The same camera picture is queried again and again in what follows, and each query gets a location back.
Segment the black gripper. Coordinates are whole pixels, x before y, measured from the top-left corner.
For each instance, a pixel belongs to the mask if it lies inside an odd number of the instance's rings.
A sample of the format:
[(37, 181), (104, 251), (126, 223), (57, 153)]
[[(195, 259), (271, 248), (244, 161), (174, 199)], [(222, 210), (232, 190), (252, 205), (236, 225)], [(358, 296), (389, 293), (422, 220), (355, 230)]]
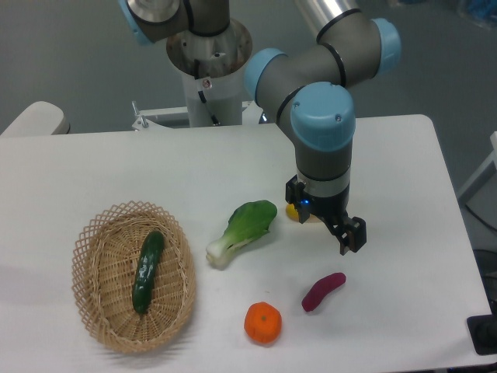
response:
[(328, 182), (299, 180), (293, 176), (285, 186), (286, 202), (295, 206), (299, 223), (304, 224), (313, 215), (328, 229), (338, 229), (342, 256), (357, 253), (367, 242), (366, 222), (347, 216), (349, 184), (339, 185), (337, 180), (330, 183), (331, 186)]

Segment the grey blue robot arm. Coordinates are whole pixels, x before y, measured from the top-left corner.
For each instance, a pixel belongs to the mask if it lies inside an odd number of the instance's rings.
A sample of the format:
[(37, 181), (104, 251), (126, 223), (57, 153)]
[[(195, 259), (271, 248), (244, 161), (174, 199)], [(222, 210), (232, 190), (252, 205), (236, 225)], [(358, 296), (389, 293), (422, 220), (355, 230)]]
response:
[(122, 1), (141, 44), (166, 42), (181, 73), (191, 127), (238, 125), (242, 93), (293, 143), (297, 174), (285, 186), (300, 222), (315, 216), (341, 253), (367, 240), (362, 218), (348, 215), (356, 116), (349, 87), (394, 68), (398, 31), (368, 19), (355, 1), (299, 1), (315, 44), (290, 57), (275, 48), (252, 52), (248, 30), (227, 1)]

